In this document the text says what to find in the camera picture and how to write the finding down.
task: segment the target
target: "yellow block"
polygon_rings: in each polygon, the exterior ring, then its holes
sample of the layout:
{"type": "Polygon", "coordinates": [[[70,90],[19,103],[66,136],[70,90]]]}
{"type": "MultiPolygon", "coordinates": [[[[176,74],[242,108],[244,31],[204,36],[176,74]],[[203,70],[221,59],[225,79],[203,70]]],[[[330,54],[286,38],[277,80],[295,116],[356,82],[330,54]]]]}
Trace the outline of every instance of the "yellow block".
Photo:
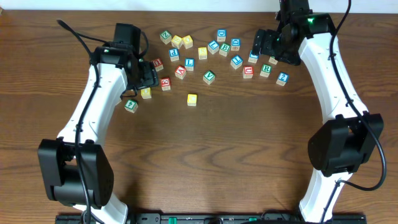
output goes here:
{"type": "Polygon", "coordinates": [[[199,60],[207,59],[207,48],[206,47],[199,47],[198,53],[199,53],[199,60]]]}
{"type": "Polygon", "coordinates": [[[142,99],[151,99],[152,94],[150,93],[150,88],[145,88],[141,90],[142,99]]]}
{"type": "Polygon", "coordinates": [[[172,46],[179,49],[182,46],[182,38],[175,35],[172,39],[172,46]]]}
{"type": "Polygon", "coordinates": [[[182,41],[183,41],[183,44],[184,44],[186,49],[188,49],[190,47],[193,47],[193,40],[192,40],[191,35],[182,37],[182,41]]]}
{"type": "Polygon", "coordinates": [[[188,99],[187,99],[188,106],[196,106],[197,100],[198,96],[196,94],[188,94],[188,99]]]}

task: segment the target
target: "wooden table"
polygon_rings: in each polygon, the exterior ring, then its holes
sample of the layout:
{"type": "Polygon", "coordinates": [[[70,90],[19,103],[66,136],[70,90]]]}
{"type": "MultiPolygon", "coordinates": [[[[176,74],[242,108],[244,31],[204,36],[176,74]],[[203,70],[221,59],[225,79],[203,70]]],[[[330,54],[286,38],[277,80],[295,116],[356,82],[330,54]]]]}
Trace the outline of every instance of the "wooden table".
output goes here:
{"type": "MultiPolygon", "coordinates": [[[[341,14],[333,15],[335,23],[341,14]]],[[[80,43],[55,22],[111,40],[117,22],[131,23],[149,38],[147,60],[160,57],[172,91],[153,88],[152,99],[137,97],[135,114],[115,108],[105,151],[115,174],[114,192],[133,207],[167,213],[293,210],[307,189],[312,166],[309,138],[321,127],[317,94],[304,65],[278,63],[269,78],[258,74],[268,57],[243,80],[227,57],[197,60],[197,48],[228,30],[227,41],[242,40],[247,59],[258,29],[275,29],[273,13],[3,11],[0,16],[0,222],[53,223],[54,216],[76,212],[49,201],[37,159],[43,138],[55,139],[85,87],[88,56],[80,43]],[[190,34],[194,47],[171,62],[159,34],[190,34]],[[174,75],[185,57],[196,59],[184,80],[174,75]],[[207,85],[207,70],[216,80],[207,85]],[[290,75],[276,85],[279,72],[290,75]],[[187,94],[198,94],[197,107],[187,94]]],[[[346,186],[335,212],[364,212],[369,223],[397,223],[398,215],[398,16],[352,14],[339,34],[351,80],[371,113],[381,113],[381,142],[388,176],[381,189],[360,192],[346,186]]],[[[91,50],[99,45],[87,41],[91,50]]],[[[379,179],[375,150],[351,179],[371,186],[379,179]]]]}

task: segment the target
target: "toy block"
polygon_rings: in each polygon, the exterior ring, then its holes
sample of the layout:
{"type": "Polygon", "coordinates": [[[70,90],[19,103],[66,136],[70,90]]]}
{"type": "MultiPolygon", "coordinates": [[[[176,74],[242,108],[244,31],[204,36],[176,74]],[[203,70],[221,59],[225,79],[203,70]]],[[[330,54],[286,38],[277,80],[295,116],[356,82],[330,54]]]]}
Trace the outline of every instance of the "toy block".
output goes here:
{"type": "Polygon", "coordinates": [[[193,58],[185,59],[185,68],[187,69],[187,71],[193,71],[194,66],[195,66],[195,59],[193,58]]]}
{"type": "Polygon", "coordinates": [[[214,82],[214,80],[216,79],[216,75],[211,72],[210,70],[207,71],[205,73],[205,75],[203,76],[203,81],[205,81],[205,83],[207,83],[208,85],[210,85],[212,82],[214,82]]]}
{"type": "Polygon", "coordinates": [[[271,71],[272,71],[272,66],[264,64],[262,65],[260,76],[268,77],[271,71]]]}
{"type": "Polygon", "coordinates": [[[142,99],[151,99],[152,93],[150,92],[150,88],[145,88],[141,90],[142,99]]]}
{"type": "Polygon", "coordinates": [[[124,105],[124,109],[126,109],[127,111],[130,111],[132,113],[135,113],[137,108],[138,108],[138,104],[134,100],[128,100],[126,105],[124,105]]]}
{"type": "Polygon", "coordinates": [[[241,48],[241,39],[231,39],[231,50],[237,51],[241,48]]]}
{"type": "Polygon", "coordinates": [[[177,78],[183,79],[185,75],[187,74],[187,69],[182,67],[181,65],[177,67],[175,70],[175,76],[177,78]]]}
{"type": "Polygon", "coordinates": [[[170,59],[172,62],[176,60],[180,60],[180,54],[178,53],[177,49],[170,49],[169,50],[170,59]]]}
{"type": "Polygon", "coordinates": [[[235,69],[238,69],[240,66],[242,66],[242,64],[243,64],[243,60],[238,55],[231,59],[231,65],[235,69]]]}
{"type": "Polygon", "coordinates": [[[225,29],[219,29],[217,31],[217,41],[218,42],[224,42],[226,39],[226,30],[225,29]]]}
{"type": "Polygon", "coordinates": [[[172,46],[175,47],[176,49],[179,49],[182,46],[182,38],[174,35],[173,39],[172,39],[172,46]]]}
{"type": "Polygon", "coordinates": [[[198,95],[196,94],[188,94],[187,103],[188,106],[197,106],[198,95]]]}
{"type": "Polygon", "coordinates": [[[276,84],[284,86],[287,83],[288,79],[289,79],[289,75],[281,72],[279,74],[278,80],[276,80],[276,84]]]}
{"type": "Polygon", "coordinates": [[[250,51],[248,62],[257,63],[257,59],[258,59],[258,58],[259,58],[258,55],[253,55],[253,54],[251,53],[251,51],[250,51]]]}
{"type": "Polygon", "coordinates": [[[160,39],[164,44],[168,44],[172,41],[172,34],[168,30],[165,30],[160,34],[160,39]]]}
{"type": "Polygon", "coordinates": [[[213,40],[207,45],[207,49],[211,54],[215,54],[220,49],[220,45],[215,40],[213,40]]]}
{"type": "Polygon", "coordinates": [[[275,57],[269,57],[269,63],[273,63],[274,65],[276,65],[278,63],[278,61],[275,59],[275,57]]]}
{"type": "Polygon", "coordinates": [[[231,50],[231,46],[229,44],[223,43],[223,45],[220,47],[220,55],[226,57],[229,53],[229,50],[231,50]]]}
{"type": "Polygon", "coordinates": [[[253,66],[243,67],[243,78],[253,78],[254,69],[253,66]]]}
{"type": "Polygon", "coordinates": [[[160,85],[162,86],[163,91],[172,89],[172,84],[170,83],[170,78],[160,79],[160,85]]]}
{"type": "Polygon", "coordinates": [[[199,60],[207,59],[207,48],[206,47],[199,47],[199,60]]]}
{"type": "Polygon", "coordinates": [[[185,49],[193,47],[193,40],[192,40],[192,37],[190,35],[182,37],[182,42],[183,42],[183,44],[185,46],[185,49]]]}
{"type": "Polygon", "coordinates": [[[154,64],[156,72],[158,72],[158,71],[163,69],[163,63],[160,60],[160,58],[157,58],[157,59],[153,60],[152,63],[154,64]]]}

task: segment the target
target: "green block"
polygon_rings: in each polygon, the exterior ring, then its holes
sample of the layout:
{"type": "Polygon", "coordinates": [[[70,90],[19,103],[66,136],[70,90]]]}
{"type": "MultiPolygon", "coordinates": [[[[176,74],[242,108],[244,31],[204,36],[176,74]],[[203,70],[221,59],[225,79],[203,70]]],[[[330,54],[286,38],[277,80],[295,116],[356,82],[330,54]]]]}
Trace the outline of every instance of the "green block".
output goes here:
{"type": "Polygon", "coordinates": [[[177,218],[170,217],[169,218],[169,224],[177,224],[177,218]]]}
{"type": "Polygon", "coordinates": [[[211,72],[211,71],[207,71],[206,73],[205,73],[205,78],[207,79],[207,80],[212,80],[212,79],[214,79],[214,77],[216,77],[216,75],[213,73],[213,72],[211,72]]]}
{"type": "Polygon", "coordinates": [[[163,37],[163,39],[167,39],[171,36],[171,33],[169,31],[165,30],[160,35],[163,37]]]}
{"type": "Polygon", "coordinates": [[[124,107],[127,108],[127,109],[132,110],[132,109],[135,107],[136,104],[137,104],[137,103],[136,103],[135,101],[133,101],[133,100],[128,100],[127,103],[126,103],[126,105],[124,105],[124,107]]]}
{"type": "Polygon", "coordinates": [[[270,73],[272,71],[272,66],[264,64],[262,65],[261,71],[270,73]]]}
{"type": "Polygon", "coordinates": [[[229,52],[229,50],[231,50],[231,46],[229,44],[223,43],[223,45],[220,47],[220,50],[229,52]]]}

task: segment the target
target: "letter on block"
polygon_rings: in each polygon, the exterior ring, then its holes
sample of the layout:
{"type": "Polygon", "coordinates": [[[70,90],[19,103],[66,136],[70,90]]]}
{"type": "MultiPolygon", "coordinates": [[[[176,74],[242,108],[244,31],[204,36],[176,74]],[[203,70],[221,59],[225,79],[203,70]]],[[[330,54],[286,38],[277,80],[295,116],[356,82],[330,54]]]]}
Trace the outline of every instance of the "letter on block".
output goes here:
{"type": "Polygon", "coordinates": [[[142,99],[151,99],[152,93],[150,92],[150,88],[145,88],[141,90],[142,99]]]}
{"type": "Polygon", "coordinates": [[[193,58],[185,59],[185,68],[187,69],[187,71],[193,71],[194,66],[195,66],[195,59],[193,58]]]}
{"type": "Polygon", "coordinates": [[[243,60],[240,56],[235,56],[231,59],[231,66],[235,69],[238,69],[240,66],[242,66],[243,60]]]}
{"type": "Polygon", "coordinates": [[[160,80],[160,84],[162,85],[163,91],[172,89],[172,84],[170,83],[170,78],[162,78],[160,80]]]}
{"type": "Polygon", "coordinates": [[[251,63],[257,63],[257,59],[259,58],[259,56],[258,55],[253,55],[252,53],[251,53],[251,51],[250,51],[250,54],[249,54],[249,62],[251,62],[251,63]]]}
{"type": "Polygon", "coordinates": [[[169,50],[169,55],[170,55],[170,59],[172,62],[176,61],[176,60],[180,60],[180,55],[178,54],[178,50],[177,49],[170,49],[169,50]]]}
{"type": "Polygon", "coordinates": [[[130,111],[132,113],[135,113],[137,108],[138,108],[138,104],[134,100],[128,100],[126,105],[124,105],[124,109],[126,109],[127,111],[130,111]]]}
{"type": "Polygon", "coordinates": [[[188,94],[187,103],[188,106],[197,106],[198,95],[196,94],[188,94]]]}
{"type": "Polygon", "coordinates": [[[253,66],[243,67],[243,78],[253,78],[254,69],[253,66]]]}
{"type": "Polygon", "coordinates": [[[226,39],[226,30],[225,29],[219,29],[217,31],[217,41],[218,42],[224,42],[226,39]]]}
{"type": "Polygon", "coordinates": [[[269,57],[269,63],[273,63],[274,65],[276,65],[278,63],[278,61],[275,59],[275,57],[269,57]]]}
{"type": "Polygon", "coordinates": [[[289,75],[281,72],[279,74],[278,80],[276,80],[276,84],[284,86],[287,83],[288,79],[289,79],[289,75]]]}
{"type": "Polygon", "coordinates": [[[212,82],[214,82],[214,80],[216,79],[216,75],[211,72],[210,70],[207,71],[205,73],[205,75],[203,76],[203,81],[205,81],[205,83],[207,83],[208,85],[210,85],[212,82]]]}
{"type": "Polygon", "coordinates": [[[165,30],[160,34],[160,39],[164,44],[168,44],[172,41],[172,34],[168,30],[165,30]]]}
{"type": "Polygon", "coordinates": [[[177,78],[183,79],[186,74],[187,74],[187,69],[185,69],[182,66],[178,66],[177,69],[175,70],[175,76],[177,78]]]}
{"type": "Polygon", "coordinates": [[[218,45],[218,43],[213,40],[207,45],[207,49],[211,54],[215,54],[220,49],[220,45],[218,45]]]}
{"type": "Polygon", "coordinates": [[[269,74],[271,73],[271,71],[272,71],[272,67],[270,65],[264,64],[264,65],[262,65],[260,76],[268,77],[269,74]]]}
{"type": "Polygon", "coordinates": [[[172,39],[172,46],[179,49],[182,46],[182,38],[175,35],[172,39]]]}
{"type": "Polygon", "coordinates": [[[241,39],[231,39],[231,50],[238,51],[241,48],[241,39]]]}
{"type": "Polygon", "coordinates": [[[185,49],[193,47],[193,40],[192,40],[192,37],[190,35],[182,37],[182,42],[183,42],[183,44],[185,46],[185,49]]]}
{"type": "Polygon", "coordinates": [[[223,43],[223,45],[220,47],[220,55],[226,57],[229,53],[229,50],[231,50],[231,46],[229,44],[223,43]]]}
{"type": "Polygon", "coordinates": [[[160,60],[160,58],[157,58],[157,59],[153,60],[152,63],[154,64],[156,72],[158,72],[158,71],[163,69],[163,63],[160,60]]]}
{"type": "Polygon", "coordinates": [[[206,47],[199,47],[199,60],[207,59],[207,48],[206,47]]]}

